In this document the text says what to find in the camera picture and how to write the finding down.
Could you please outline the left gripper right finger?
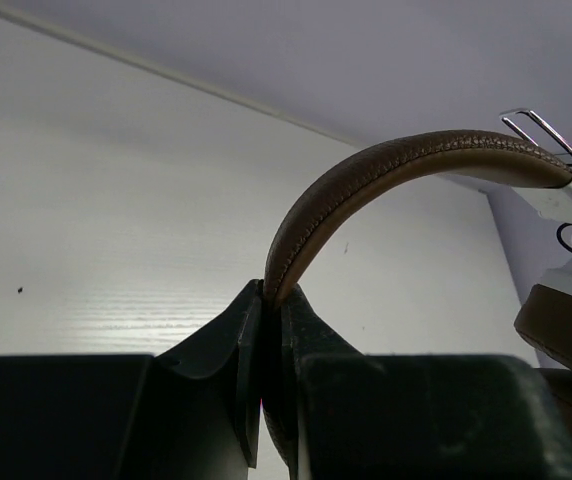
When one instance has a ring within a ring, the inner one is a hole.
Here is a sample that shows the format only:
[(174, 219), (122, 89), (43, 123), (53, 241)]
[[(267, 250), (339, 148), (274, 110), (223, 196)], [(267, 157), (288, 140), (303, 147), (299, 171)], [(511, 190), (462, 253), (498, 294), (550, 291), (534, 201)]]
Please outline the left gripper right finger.
[(508, 355), (365, 355), (295, 289), (275, 444), (294, 479), (572, 479), (542, 376)]

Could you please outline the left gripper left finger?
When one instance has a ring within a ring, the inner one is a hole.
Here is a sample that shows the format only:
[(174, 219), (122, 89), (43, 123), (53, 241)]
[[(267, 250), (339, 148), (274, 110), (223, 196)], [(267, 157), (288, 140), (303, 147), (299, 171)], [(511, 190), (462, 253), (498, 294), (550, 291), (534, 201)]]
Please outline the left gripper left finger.
[(0, 479), (244, 479), (261, 284), (160, 355), (0, 356)]

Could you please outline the brown silver headphones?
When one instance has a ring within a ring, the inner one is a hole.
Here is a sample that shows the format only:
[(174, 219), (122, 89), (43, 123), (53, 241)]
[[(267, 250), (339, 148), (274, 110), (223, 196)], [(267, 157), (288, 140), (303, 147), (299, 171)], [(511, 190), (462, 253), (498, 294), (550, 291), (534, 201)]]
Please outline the brown silver headphones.
[[(572, 150), (565, 158), (524, 132), (445, 130), (355, 153), (319, 177), (294, 203), (270, 246), (263, 279), (268, 316), (283, 303), (327, 241), (353, 214), (413, 180), (455, 173), (515, 189), (545, 218), (572, 226)], [(545, 371), (572, 435), (572, 296), (537, 286), (516, 320), (518, 334), (563, 366)]]

